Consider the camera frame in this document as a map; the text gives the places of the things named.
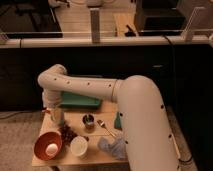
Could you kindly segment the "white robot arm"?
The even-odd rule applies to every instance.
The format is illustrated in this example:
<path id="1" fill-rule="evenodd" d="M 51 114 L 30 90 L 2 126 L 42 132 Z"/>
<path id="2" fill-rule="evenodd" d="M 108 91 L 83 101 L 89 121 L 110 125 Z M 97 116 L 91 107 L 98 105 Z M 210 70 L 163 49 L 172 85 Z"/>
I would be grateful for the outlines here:
<path id="1" fill-rule="evenodd" d="M 39 74 L 38 83 L 47 108 L 60 103 L 62 92 L 116 103 L 131 171 L 180 171 L 164 102 L 150 78 L 71 77 L 64 66 L 55 64 Z"/>

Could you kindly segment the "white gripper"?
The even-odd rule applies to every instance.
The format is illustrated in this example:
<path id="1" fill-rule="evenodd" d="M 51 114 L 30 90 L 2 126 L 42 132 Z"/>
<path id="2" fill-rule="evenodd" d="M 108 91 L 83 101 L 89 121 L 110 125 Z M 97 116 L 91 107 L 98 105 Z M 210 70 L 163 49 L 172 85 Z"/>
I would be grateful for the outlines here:
<path id="1" fill-rule="evenodd" d="M 52 90 L 47 90 L 44 89 L 42 92 L 42 101 L 43 101 L 43 107 L 44 108 L 51 108 L 50 109 L 50 115 L 51 115 L 51 120 L 57 124 L 57 119 L 56 119 L 56 107 L 61 103 L 61 92 L 60 91 L 52 91 Z M 60 123 L 64 123 L 64 111 L 62 108 L 58 108 L 58 113 L 59 113 L 59 119 Z"/>

